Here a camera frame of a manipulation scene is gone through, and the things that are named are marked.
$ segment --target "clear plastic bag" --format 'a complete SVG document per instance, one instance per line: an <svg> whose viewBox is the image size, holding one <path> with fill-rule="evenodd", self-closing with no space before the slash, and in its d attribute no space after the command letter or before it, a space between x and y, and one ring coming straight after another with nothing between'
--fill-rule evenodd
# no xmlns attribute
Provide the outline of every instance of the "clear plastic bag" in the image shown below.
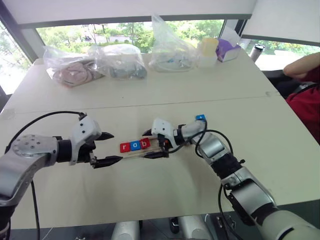
<svg viewBox="0 0 320 240"><path fill-rule="evenodd" d="M85 84L103 76L95 71L95 60L85 54L64 52L46 46L43 61L50 78L69 87Z"/></svg>
<svg viewBox="0 0 320 240"><path fill-rule="evenodd" d="M89 55L95 59L95 69L116 79L143 79L147 70L139 48L131 44L92 46Z"/></svg>
<svg viewBox="0 0 320 240"><path fill-rule="evenodd" d="M180 39L158 15L152 15L155 42L149 66L157 72L185 72L195 66L197 50Z"/></svg>

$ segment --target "white table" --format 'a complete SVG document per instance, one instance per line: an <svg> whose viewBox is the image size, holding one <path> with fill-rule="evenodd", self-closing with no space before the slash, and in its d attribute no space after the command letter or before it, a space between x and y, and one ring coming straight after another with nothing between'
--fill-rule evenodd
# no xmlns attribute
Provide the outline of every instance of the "white table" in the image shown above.
<svg viewBox="0 0 320 240"><path fill-rule="evenodd" d="M120 142L139 139L141 134L151 127L155 117L162 117L178 125L192 122L195 115L205 114L208 127L220 130L229 137L235 155L239 159L246 160L245 165L270 190L279 205L318 199L320 152L317 142L282 97L275 93L276 90L257 67L253 63L249 64L247 60L247 56L241 55L234 61L245 65L247 69L242 70L246 72L243 81L253 85L256 82L258 93L245 83L237 85L238 89L235 91L232 82L240 81L240 78L234 77L231 81L224 77L233 69L216 71L220 73L219 79L228 82L228 84L223 81L216 83L223 89L221 91L216 90L215 84L208 81L208 77L203 79L200 77L197 80L198 84L193 84L189 79L189 85L195 88L201 85L203 89L208 89L207 86L210 85L214 93L197 94L192 100L188 100L186 92L190 95L194 89L181 85L180 88L186 90L176 92L178 97L168 95L170 101L168 98L163 100L160 96L155 96L146 104L138 104L142 99L136 94L140 92L140 88L132 85L133 90L129 94L129 88L124 82L113 81L108 91L110 94L117 96L111 88L115 88L114 92L119 90L129 94L124 96L122 107L119 107L117 101L99 101L95 107L95 101L87 100L102 99L102 95L97 96L91 91L87 91L86 95L80 94L86 90L86 86L92 89L91 84L98 93L102 93L99 92L99 83L102 86L107 85L107 80L83 85L80 87L81 90L77 87L66 90L59 85L52 84L52 86L55 86L56 93L60 89L61 95L69 98L69 101L62 105L63 102L57 95L55 96L63 109L85 111L99 122L103 131L115 135L113 139L97 142L97 149L94 152L97 157L117 154ZM224 68L224 64L239 69L232 61L217 65L216 69ZM42 67L42 70L35 71L34 67L36 69ZM32 90L35 86L31 86L30 79L40 87L50 84L46 78L41 82L36 75L44 76L43 66L36 65L31 68L5 111L0 115L2 133L0 146L3 151L18 129L46 113L43 109L45 106L48 111L59 110L52 103L43 103L43 99L36 101L37 96L43 95L44 92ZM170 75L164 73L163 78L166 79ZM144 82L145 85L157 84L156 80L149 78ZM183 82L181 78L171 79L170 82L175 80L181 84ZM28 93L24 93L25 87L26 92L32 92L30 97L32 100L26 98ZM158 87L165 93L165 86L159 84ZM49 89L46 91L48 95L52 94ZM232 91L238 95L234 97L227 92L225 94L227 97L223 97L223 91ZM25 133L62 135L66 138L76 122L77 118L73 115L56 115L39 121ZM40 170L35 175L34 182L42 228L218 212L219 179L202 159L196 157L193 147L185 147L170 158L128 159L111 167L99 169L93 169L86 163L75 166L57 163L53 167ZM231 210L230 204L226 201L223 201L223 208L226 211ZM30 189L13 215L12 227L18 229L35 227Z"/></svg>

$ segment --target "red shirt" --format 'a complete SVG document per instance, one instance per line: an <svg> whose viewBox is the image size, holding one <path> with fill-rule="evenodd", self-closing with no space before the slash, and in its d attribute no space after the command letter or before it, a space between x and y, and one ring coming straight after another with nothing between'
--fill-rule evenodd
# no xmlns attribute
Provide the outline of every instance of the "red shirt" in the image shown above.
<svg viewBox="0 0 320 240"><path fill-rule="evenodd" d="M320 83L320 66L309 71L302 81ZM292 93L286 102L320 144L320 86Z"/></svg>

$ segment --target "person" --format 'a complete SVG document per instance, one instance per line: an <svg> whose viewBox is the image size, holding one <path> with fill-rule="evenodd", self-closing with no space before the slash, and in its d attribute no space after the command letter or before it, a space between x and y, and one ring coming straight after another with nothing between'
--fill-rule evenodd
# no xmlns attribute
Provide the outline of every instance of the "person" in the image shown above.
<svg viewBox="0 0 320 240"><path fill-rule="evenodd" d="M303 82L318 83L290 94L286 102L320 144L320 52L304 56L287 65L283 73Z"/></svg>

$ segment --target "floor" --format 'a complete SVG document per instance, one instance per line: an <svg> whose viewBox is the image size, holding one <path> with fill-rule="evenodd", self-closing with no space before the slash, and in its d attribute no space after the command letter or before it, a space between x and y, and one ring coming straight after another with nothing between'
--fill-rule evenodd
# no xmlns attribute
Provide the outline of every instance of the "floor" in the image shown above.
<svg viewBox="0 0 320 240"><path fill-rule="evenodd" d="M320 200L301 202L280 206L283 210L291 211L304 218L317 228L320 228ZM244 225L234 212L228 212L231 218L236 221L235 230L244 240L262 240L258 229L254 226ZM218 226L216 217L219 214L207 216L206 223L215 240L225 240L224 232ZM41 229L41 240L110 240L115 223L75 226L75 227L56 227ZM35 240L35 229L14 229L11 231L11 240ZM169 228L168 218L144 220L140 231L141 240L167 240L183 239L182 233L173 234Z"/></svg>

